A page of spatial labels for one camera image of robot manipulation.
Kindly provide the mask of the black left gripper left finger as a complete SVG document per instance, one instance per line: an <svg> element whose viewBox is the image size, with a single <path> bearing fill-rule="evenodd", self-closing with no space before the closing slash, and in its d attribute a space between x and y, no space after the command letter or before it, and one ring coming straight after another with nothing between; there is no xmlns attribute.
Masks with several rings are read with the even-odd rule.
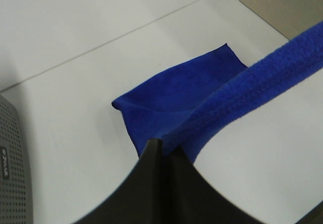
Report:
<svg viewBox="0 0 323 224"><path fill-rule="evenodd" d="M167 163L160 139L147 141L117 189L77 223L171 223Z"/></svg>

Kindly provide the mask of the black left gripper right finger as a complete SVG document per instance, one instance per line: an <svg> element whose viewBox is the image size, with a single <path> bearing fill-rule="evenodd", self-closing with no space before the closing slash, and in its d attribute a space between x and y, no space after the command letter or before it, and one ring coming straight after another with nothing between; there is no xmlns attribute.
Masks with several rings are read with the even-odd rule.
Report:
<svg viewBox="0 0 323 224"><path fill-rule="evenodd" d="M214 189L193 166L182 147L168 155L169 223L263 223Z"/></svg>

